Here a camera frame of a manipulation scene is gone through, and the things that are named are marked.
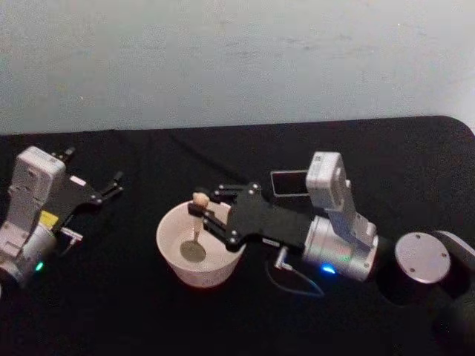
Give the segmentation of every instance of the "black cloth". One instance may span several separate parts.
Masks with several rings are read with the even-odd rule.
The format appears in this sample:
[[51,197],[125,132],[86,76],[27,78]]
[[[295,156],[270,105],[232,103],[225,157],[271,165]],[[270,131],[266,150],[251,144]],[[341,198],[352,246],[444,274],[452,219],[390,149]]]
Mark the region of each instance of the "black cloth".
[[[85,235],[66,257],[45,263],[0,310],[0,355],[440,355],[430,324],[448,300],[388,303],[376,284],[299,266],[324,299],[287,294],[268,280],[275,251],[249,245],[234,274],[212,290],[184,286],[160,256],[163,215],[197,186],[256,181],[305,169],[315,151],[341,152],[358,212],[396,240],[409,231],[451,231],[475,245],[475,139],[435,116],[3,136],[0,219],[14,159],[29,145],[76,147],[68,172],[95,188],[125,173],[123,195],[76,217]],[[275,203],[312,214],[308,199]]]

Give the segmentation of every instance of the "black cable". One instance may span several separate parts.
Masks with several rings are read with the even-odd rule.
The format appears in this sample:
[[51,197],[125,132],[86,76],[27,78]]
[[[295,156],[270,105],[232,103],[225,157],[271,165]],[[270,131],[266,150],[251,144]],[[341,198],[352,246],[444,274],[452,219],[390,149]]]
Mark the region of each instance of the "black cable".
[[312,286],[312,288],[316,290],[316,292],[314,292],[314,291],[303,291],[303,290],[300,290],[300,289],[292,289],[292,288],[287,288],[285,286],[282,286],[270,274],[270,272],[269,272],[269,261],[268,260],[265,263],[265,267],[266,267],[267,277],[269,278],[271,283],[282,291],[285,291],[287,293],[296,294],[296,295],[302,295],[302,296],[305,296],[305,297],[323,298],[325,296],[324,291],[318,286],[317,283],[315,283],[313,280],[308,278],[305,274],[297,271],[294,268],[292,268],[291,270],[287,270],[287,271],[294,273],[296,276],[299,276],[302,280],[309,283]]

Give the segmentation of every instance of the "white wall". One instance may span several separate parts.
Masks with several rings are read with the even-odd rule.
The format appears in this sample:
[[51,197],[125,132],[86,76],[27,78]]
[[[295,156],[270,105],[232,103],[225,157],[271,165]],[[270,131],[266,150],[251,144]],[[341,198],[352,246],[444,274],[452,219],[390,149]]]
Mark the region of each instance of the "white wall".
[[0,132],[445,114],[474,0],[0,0]]

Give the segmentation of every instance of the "yellow label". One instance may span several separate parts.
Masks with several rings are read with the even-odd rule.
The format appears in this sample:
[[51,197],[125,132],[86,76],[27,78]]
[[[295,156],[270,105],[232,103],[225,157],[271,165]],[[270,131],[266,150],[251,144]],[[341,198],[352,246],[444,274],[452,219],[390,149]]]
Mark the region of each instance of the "yellow label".
[[39,217],[39,222],[51,230],[54,224],[57,223],[58,219],[59,218],[56,215],[52,215],[52,213],[43,210]]

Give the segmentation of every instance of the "small screen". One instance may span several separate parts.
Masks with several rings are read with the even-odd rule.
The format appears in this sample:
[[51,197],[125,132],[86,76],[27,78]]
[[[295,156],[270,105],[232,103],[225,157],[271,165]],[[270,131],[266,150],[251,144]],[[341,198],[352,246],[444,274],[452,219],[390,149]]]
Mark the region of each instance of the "small screen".
[[270,176],[276,197],[308,195],[305,185],[307,171],[273,171]]

